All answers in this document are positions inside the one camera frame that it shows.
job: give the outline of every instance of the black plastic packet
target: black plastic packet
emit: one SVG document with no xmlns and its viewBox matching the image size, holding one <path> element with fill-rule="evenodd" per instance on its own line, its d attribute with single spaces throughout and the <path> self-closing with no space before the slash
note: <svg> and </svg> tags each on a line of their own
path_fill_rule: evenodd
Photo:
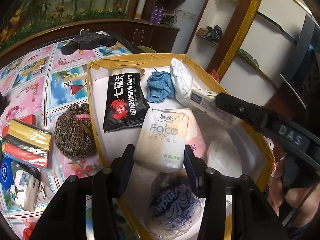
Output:
<svg viewBox="0 0 320 240">
<path fill-rule="evenodd" d="M 109 77 L 104 132 L 140 126 L 149 104 L 140 87 L 140 73 L 120 73 Z"/>
</svg>

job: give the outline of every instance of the corner shelf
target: corner shelf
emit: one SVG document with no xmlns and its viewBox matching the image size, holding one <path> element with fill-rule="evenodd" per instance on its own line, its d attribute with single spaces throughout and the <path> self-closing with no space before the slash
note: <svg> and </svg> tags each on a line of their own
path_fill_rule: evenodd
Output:
<svg viewBox="0 0 320 240">
<path fill-rule="evenodd" d="M 228 1 L 231 3 L 238 3 L 239 0 L 228 0 Z M 276 27 L 276 29 L 278 29 L 283 34 L 283 36 L 286 37 L 289 41 L 293 42 L 294 44 L 297 44 L 297 41 L 289 33 L 287 33 L 278 23 L 276 23 L 274 20 L 270 19 L 268 16 L 266 16 L 265 14 L 263 14 L 259 11 L 257 11 L 257 15 L 259 15 L 264 20 L 266 20 L 268 23 L 270 23 L 271 25 Z"/>
<path fill-rule="evenodd" d="M 196 36 L 218 46 L 218 42 L 215 41 L 211 41 L 208 38 L 199 35 L 198 33 L 195 33 Z M 262 72 L 262 70 L 260 70 L 259 68 L 259 64 L 257 62 L 256 59 L 254 59 L 249 53 L 247 53 L 245 50 L 240 49 L 237 52 L 237 56 L 239 58 L 241 58 L 244 62 L 246 62 L 251 68 L 253 68 L 255 70 L 255 72 L 260 75 L 262 78 L 264 78 L 275 90 L 278 90 L 278 87 L 276 86 L 276 84 L 265 74 Z"/>
</svg>

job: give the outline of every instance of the blue towel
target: blue towel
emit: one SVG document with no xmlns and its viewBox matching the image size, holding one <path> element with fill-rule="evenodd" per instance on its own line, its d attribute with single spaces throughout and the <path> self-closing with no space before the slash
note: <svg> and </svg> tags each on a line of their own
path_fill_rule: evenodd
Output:
<svg viewBox="0 0 320 240">
<path fill-rule="evenodd" d="M 148 84 L 148 102 L 160 103 L 167 97 L 174 97 L 174 86 L 171 81 L 170 73 L 166 71 L 153 72 L 152 75 L 148 77 Z"/>
</svg>

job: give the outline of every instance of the brown knitted beanie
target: brown knitted beanie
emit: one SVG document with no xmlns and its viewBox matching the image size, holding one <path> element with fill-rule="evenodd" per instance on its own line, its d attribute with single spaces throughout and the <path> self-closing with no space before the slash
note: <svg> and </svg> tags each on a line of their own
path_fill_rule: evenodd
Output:
<svg viewBox="0 0 320 240">
<path fill-rule="evenodd" d="M 76 115 L 89 112 L 89 105 L 71 105 L 59 116 L 54 140 L 61 153 L 71 159 L 83 159 L 96 153 L 91 120 L 79 120 Z"/>
</svg>

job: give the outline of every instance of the patterned tablecloth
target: patterned tablecloth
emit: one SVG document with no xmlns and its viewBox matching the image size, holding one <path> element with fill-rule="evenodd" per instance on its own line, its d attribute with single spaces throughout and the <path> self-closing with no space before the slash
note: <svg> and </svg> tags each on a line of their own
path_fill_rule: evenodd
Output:
<svg viewBox="0 0 320 240">
<path fill-rule="evenodd" d="M 57 118 L 73 103 L 88 102 L 86 87 L 87 62 L 131 52 L 119 42 L 113 47 L 101 46 L 94 50 L 77 50 L 65 56 L 60 48 L 68 43 L 62 41 L 34 50 L 13 61 L 0 70 L 0 91 L 8 97 L 9 106 L 0 118 L 0 130 L 14 117 L 35 114 L 44 129 L 54 130 Z M 19 207 L 10 193 L 0 187 L 0 211 L 22 239 L 24 219 L 37 221 L 44 209 L 63 184 L 65 179 L 76 174 L 79 178 L 94 175 L 102 166 L 98 154 L 94 157 L 72 161 L 64 157 L 55 146 L 52 171 L 41 172 L 46 199 L 40 198 L 35 212 L 27 212 Z M 128 225 L 118 213 L 121 238 L 132 237 Z M 91 196 L 86 202 L 87 239 L 94 239 L 92 229 Z"/>
</svg>

